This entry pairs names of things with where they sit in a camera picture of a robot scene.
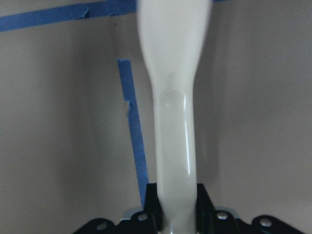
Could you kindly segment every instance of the white plastic spoon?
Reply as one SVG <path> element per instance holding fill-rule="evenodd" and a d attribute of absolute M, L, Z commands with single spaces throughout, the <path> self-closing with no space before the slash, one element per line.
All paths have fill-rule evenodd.
<path fill-rule="evenodd" d="M 211 0 L 138 0 L 138 29 L 152 83 L 157 194 L 164 234 L 195 234 L 193 83 Z"/>

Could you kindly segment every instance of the blue tape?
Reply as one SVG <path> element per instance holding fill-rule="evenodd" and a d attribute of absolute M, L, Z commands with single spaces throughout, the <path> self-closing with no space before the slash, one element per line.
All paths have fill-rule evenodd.
<path fill-rule="evenodd" d="M 140 192 L 141 205 L 144 206 L 145 190 L 148 184 L 148 173 L 145 159 L 143 137 L 138 116 L 135 86 L 132 77 L 131 63 L 127 59 L 117 59 L 123 97 L 129 103 L 128 121 L 131 142 L 136 164 L 136 175 Z"/>
<path fill-rule="evenodd" d="M 118 16 L 136 11 L 136 0 L 74 4 L 0 17 L 0 32 L 68 20 Z"/>

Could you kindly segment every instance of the gray surface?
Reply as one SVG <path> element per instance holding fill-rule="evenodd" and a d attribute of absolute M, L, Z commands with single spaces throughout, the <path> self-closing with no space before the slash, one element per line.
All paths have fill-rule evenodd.
<path fill-rule="evenodd" d="M 271 214 L 307 233 L 311 11 L 305 0 L 215 3 L 194 96 L 198 182 L 213 202 L 248 222 Z M 71 233 L 139 206 L 116 57 L 132 62 L 156 181 L 136 30 L 130 14 L 0 33 L 0 233 Z"/>

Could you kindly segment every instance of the black bracket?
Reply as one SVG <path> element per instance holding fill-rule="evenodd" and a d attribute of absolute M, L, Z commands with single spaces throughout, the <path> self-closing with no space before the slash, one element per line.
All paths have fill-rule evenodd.
<path fill-rule="evenodd" d="M 258 216 L 249 225 L 228 211 L 216 210 L 203 184 L 197 184 L 196 220 L 200 234 L 303 234 L 269 215 Z M 157 234 L 162 228 L 162 208 L 154 183 L 147 185 L 143 211 L 130 220 L 114 225 L 108 219 L 97 218 L 73 234 Z"/>

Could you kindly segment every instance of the screw head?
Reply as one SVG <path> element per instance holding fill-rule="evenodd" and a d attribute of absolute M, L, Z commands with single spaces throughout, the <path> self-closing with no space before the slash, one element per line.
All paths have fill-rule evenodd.
<path fill-rule="evenodd" d="M 147 219 L 147 214 L 146 214 L 146 213 L 142 213 L 142 214 L 140 214 L 140 215 L 137 217 L 137 219 L 138 219 L 139 221 L 145 221 L 145 220 Z"/>
<path fill-rule="evenodd" d="M 97 226 L 98 231 L 105 230 L 106 228 L 107 228 L 107 222 L 103 222 Z"/>
<path fill-rule="evenodd" d="M 272 226 L 272 222 L 267 218 L 262 218 L 262 219 L 260 219 L 260 225 L 262 227 L 268 228 L 268 227 Z"/>
<path fill-rule="evenodd" d="M 223 211 L 218 212 L 216 216 L 218 219 L 221 219 L 221 220 L 226 220 L 229 217 L 228 214 Z"/>

